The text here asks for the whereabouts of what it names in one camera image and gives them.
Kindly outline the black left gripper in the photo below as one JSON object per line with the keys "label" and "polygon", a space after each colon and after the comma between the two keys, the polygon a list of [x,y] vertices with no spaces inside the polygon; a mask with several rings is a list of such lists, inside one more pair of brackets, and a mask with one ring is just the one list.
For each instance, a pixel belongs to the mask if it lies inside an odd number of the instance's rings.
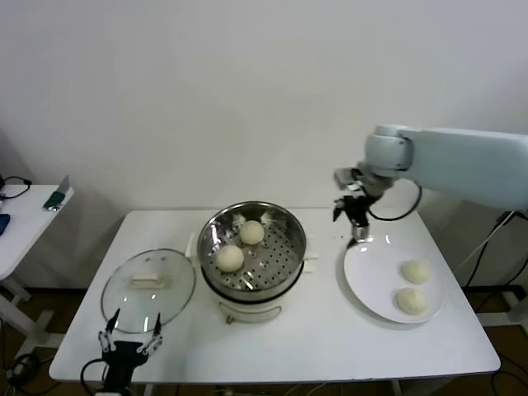
{"label": "black left gripper", "polygon": [[98,333],[102,359],[108,369],[103,381],[104,392],[129,392],[131,380],[136,368],[148,361],[145,354],[153,354],[163,343],[161,314],[158,313],[151,339],[141,342],[114,342],[112,333],[116,327],[120,309],[106,322],[106,327]]}

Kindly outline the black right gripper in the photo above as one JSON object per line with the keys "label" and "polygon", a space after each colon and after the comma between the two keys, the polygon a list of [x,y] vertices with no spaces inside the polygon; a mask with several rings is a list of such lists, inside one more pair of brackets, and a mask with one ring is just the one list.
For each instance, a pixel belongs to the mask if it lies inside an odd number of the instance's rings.
{"label": "black right gripper", "polygon": [[351,237],[346,244],[346,249],[351,249],[360,243],[370,241],[370,226],[368,210],[374,204],[374,199],[369,196],[345,195],[334,201],[332,221],[335,223],[342,212],[351,223]]}

